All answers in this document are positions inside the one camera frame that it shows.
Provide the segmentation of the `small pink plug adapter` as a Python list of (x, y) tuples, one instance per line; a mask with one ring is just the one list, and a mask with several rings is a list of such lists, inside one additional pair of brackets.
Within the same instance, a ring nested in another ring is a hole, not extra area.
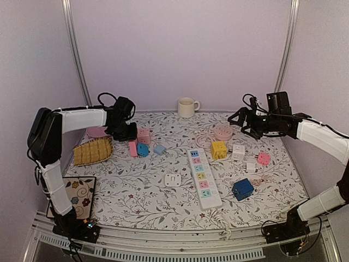
[(260, 152), (257, 158), (257, 162), (263, 166), (268, 166), (270, 163), (270, 155), (265, 152)]

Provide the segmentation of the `pink cube socket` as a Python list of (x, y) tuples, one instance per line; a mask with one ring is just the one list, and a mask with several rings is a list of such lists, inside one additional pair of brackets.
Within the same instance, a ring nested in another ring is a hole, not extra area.
[(140, 128), (137, 130), (137, 140), (140, 143), (149, 145), (151, 143), (150, 130), (147, 128)]

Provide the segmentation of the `white cartoon cube socket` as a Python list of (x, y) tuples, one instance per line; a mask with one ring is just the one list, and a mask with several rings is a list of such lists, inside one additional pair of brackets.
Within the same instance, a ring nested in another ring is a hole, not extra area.
[(245, 146), (239, 144), (233, 144), (232, 148), (232, 160), (243, 161), (245, 156)]

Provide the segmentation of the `yellow cube socket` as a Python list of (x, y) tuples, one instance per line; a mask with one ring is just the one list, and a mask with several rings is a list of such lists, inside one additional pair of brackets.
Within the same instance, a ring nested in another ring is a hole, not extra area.
[(214, 160), (224, 159), (227, 156), (227, 147), (223, 141), (213, 141), (210, 147), (211, 155)]

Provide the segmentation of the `dark blue cube socket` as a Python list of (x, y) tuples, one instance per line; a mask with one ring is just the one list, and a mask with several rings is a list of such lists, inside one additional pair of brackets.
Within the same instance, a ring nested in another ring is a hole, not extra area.
[(247, 178), (234, 183), (232, 187), (232, 193), (237, 201), (247, 199), (252, 195), (253, 191), (254, 187)]

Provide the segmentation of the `white square adapter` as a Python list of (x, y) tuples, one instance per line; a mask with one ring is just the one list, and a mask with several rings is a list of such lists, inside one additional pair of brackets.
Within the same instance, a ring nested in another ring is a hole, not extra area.
[(164, 177), (164, 184), (166, 187), (179, 187), (181, 185), (180, 174), (166, 174)]

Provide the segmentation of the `light blue plug adapter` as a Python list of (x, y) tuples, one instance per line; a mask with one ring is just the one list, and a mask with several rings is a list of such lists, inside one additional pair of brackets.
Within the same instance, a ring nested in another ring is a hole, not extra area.
[(155, 148), (153, 148), (153, 152), (157, 155), (163, 155), (163, 153), (166, 151), (166, 148), (162, 145), (157, 145)]

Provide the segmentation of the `white power strip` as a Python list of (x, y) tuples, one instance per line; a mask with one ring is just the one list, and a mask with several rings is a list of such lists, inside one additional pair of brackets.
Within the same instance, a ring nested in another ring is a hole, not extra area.
[(187, 156), (201, 209), (206, 211), (222, 207), (222, 200), (204, 149), (189, 149)]

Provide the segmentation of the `blue square adapter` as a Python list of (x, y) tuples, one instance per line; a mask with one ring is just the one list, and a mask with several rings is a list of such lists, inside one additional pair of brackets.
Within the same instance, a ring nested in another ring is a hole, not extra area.
[(149, 155), (149, 147), (146, 144), (139, 142), (137, 144), (137, 154), (141, 157), (146, 157)]

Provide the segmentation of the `pink round power strip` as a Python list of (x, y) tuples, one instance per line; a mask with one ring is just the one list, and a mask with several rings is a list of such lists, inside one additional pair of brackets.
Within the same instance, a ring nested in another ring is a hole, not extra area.
[(219, 123), (213, 128), (214, 136), (217, 140), (228, 141), (233, 136), (233, 129), (229, 124)]

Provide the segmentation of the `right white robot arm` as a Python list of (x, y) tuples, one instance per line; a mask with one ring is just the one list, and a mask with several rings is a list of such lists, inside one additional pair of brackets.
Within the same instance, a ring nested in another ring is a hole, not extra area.
[(256, 140), (286, 137), (284, 144), (311, 197), (289, 211), (288, 223), (304, 223), (348, 204), (348, 135), (303, 113), (258, 115), (243, 107), (228, 122)]

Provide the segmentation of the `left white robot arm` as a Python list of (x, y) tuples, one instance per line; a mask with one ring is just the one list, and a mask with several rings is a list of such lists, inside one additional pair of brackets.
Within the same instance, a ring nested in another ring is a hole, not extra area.
[(37, 111), (28, 135), (27, 156), (41, 171), (41, 181), (46, 189), (56, 219), (76, 220), (76, 211), (66, 193), (61, 173), (63, 134), (92, 127), (106, 127), (106, 134), (116, 141), (136, 139), (136, 123), (128, 123), (135, 106), (93, 106)]

